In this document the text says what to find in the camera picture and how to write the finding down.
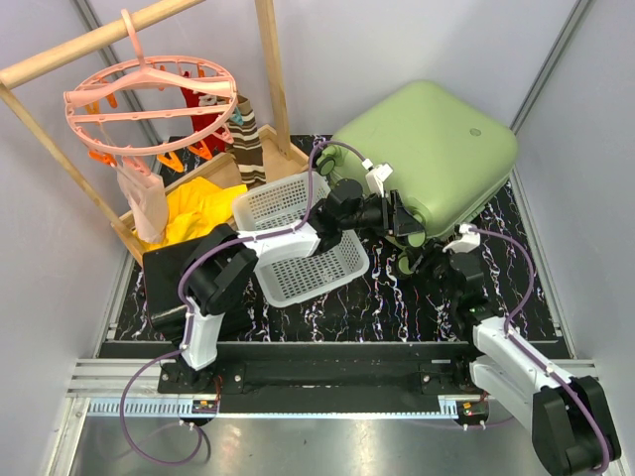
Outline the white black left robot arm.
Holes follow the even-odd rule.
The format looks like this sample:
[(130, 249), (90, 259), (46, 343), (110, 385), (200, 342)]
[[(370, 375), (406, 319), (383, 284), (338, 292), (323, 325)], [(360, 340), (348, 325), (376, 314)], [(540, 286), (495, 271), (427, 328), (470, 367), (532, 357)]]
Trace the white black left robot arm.
[(276, 307), (300, 303), (348, 284), (363, 275), (369, 263), (357, 231), (405, 239), (425, 227), (396, 190), (366, 194), (353, 179), (335, 186), (317, 177), (297, 178), (310, 197), (305, 215), (281, 222), (292, 181), (280, 180), (261, 192), (238, 199), (234, 216), (242, 221), (253, 211), (267, 211), (269, 229), (235, 231), (216, 226), (190, 255), (178, 284), (186, 306), (186, 324), (179, 345), (185, 364), (180, 381), (195, 393), (213, 383), (212, 364), (223, 317), (235, 309), (251, 280), (257, 280), (266, 301)]

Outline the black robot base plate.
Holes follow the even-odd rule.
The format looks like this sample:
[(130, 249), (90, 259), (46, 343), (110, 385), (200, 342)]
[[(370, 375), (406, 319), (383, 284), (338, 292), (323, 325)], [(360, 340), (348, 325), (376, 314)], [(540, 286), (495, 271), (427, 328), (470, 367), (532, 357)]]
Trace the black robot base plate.
[(494, 395), (469, 374), (478, 355), (465, 342), (222, 342), (207, 370), (168, 358), (133, 379), (123, 360), (95, 387), (135, 415), (148, 399), (160, 416), (475, 418), (464, 405)]

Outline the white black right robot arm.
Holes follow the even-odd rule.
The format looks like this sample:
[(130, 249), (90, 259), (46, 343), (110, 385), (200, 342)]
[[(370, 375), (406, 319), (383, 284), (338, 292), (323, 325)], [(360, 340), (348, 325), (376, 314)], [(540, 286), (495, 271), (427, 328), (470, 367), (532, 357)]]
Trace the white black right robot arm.
[(435, 247), (422, 274), (449, 298), (449, 320), (472, 352), (450, 368), (453, 386), (493, 396), (528, 430), (551, 475), (604, 472), (622, 451), (600, 383), (577, 377), (524, 339), (483, 291), (479, 259)]

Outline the green hard-shell suitcase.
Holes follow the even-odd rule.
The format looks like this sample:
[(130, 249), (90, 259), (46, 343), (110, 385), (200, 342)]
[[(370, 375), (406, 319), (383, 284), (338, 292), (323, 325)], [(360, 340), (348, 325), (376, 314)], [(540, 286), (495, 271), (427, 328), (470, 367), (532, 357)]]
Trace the green hard-shell suitcase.
[(332, 179), (365, 183), (362, 162), (387, 164), (386, 189), (399, 191), (423, 232), (396, 239), (398, 272), (411, 276), (434, 241), (472, 221), (507, 182), (515, 165), (514, 133), (428, 81), (411, 82), (349, 121), (314, 159)]

